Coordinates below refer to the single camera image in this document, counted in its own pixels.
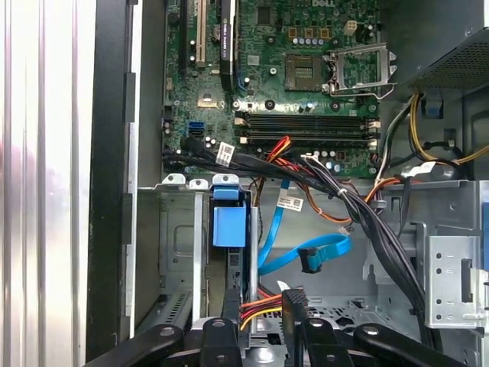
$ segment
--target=black wire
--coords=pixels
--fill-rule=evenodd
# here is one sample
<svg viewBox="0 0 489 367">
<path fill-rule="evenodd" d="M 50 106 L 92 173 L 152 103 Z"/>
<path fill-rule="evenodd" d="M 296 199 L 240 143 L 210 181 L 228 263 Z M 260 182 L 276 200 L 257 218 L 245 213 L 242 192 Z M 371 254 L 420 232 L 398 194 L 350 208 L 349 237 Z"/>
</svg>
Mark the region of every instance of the black wire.
<svg viewBox="0 0 489 367">
<path fill-rule="evenodd" d="M 407 177 L 403 182 L 403 195 L 400 201 L 400 227 L 397 233 L 397 238 L 403 234 L 404 227 L 406 226 L 407 214 L 410 209 L 410 196 L 411 196 L 411 183 L 413 177 Z"/>
</svg>

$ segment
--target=blue drive latch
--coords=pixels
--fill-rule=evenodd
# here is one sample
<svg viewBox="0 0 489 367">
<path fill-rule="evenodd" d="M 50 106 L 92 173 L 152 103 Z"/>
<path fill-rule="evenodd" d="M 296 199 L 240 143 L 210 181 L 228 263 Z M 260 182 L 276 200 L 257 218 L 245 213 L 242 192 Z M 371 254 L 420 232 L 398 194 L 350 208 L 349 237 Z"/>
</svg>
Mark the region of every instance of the blue drive latch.
<svg viewBox="0 0 489 367">
<path fill-rule="evenodd" d="M 238 186 L 215 186 L 214 200 L 239 200 Z M 216 247 L 246 247 L 246 205 L 216 206 L 212 245 Z"/>
</svg>

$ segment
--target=side panel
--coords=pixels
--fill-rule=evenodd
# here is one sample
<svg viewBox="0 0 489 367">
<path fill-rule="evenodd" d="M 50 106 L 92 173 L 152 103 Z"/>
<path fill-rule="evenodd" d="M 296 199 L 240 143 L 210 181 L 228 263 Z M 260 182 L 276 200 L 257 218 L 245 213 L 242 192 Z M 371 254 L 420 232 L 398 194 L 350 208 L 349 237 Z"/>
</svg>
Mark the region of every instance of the side panel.
<svg viewBox="0 0 489 367">
<path fill-rule="evenodd" d="M 82 365 L 95 0 L 0 7 L 0 365 Z"/>
</svg>

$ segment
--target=cable label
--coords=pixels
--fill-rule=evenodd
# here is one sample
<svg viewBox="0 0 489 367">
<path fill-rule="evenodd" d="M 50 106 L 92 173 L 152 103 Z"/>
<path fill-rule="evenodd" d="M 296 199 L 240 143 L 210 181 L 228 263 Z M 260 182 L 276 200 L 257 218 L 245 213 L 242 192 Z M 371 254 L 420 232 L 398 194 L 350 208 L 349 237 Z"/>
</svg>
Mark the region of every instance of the cable label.
<svg viewBox="0 0 489 367">
<path fill-rule="evenodd" d="M 287 196 L 287 190 L 280 189 L 277 206 L 284 209 L 300 212 L 303 209 L 304 200 L 298 197 Z"/>
<path fill-rule="evenodd" d="M 217 152 L 217 157 L 215 158 L 215 162 L 217 164 L 221 164 L 222 166 L 229 167 L 234 152 L 235 147 L 221 141 L 221 144 L 219 145 L 219 151 Z"/>
</svg>

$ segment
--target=ram slot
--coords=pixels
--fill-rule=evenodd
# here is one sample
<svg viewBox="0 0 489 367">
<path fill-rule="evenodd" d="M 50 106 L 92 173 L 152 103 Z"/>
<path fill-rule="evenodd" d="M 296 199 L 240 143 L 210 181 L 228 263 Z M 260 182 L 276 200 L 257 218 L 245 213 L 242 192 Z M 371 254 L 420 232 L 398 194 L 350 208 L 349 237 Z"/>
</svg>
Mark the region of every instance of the ram slot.
<svg viewBox="0 0 489 367">
<path fill-rule="evenodd" d="M 301 116 L 301 115 L 247 115 L 244 125 L 258 130 L 346 130 L 360 131 L 367 123 L 349 116 Z"/>
<path fill-rule="evenodd" d="M 206 67 L 207 0 L 197 2 L 197 67 Z"/>
<path fill-rule="evenodd" d="M 373 137 L 363 134 L 334 134 L 326 132 L 256 132 L 247 131 L 239 135 L 239 142 L 242 145 L 274 146 L 284 135 L 292 139 L 295 146 L 315 147 L 351 147 L 366 148 L 373 141 Z"/>
</svg>

